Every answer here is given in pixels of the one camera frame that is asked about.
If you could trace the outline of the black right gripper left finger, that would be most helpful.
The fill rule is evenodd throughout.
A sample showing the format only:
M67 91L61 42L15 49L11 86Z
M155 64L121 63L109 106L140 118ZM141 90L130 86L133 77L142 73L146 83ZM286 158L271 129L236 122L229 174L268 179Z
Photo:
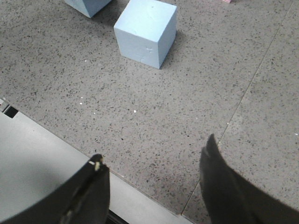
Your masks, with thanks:
M104 224L109 204L109 168L95 154L58 189L3 223Z

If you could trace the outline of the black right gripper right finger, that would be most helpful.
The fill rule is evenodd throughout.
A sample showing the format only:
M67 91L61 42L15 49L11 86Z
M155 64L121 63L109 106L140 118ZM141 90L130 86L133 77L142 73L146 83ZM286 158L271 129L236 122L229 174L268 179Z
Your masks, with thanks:
M199 162L200 187L213 224L297 224L299 212L263 192L223 159L211 134Z

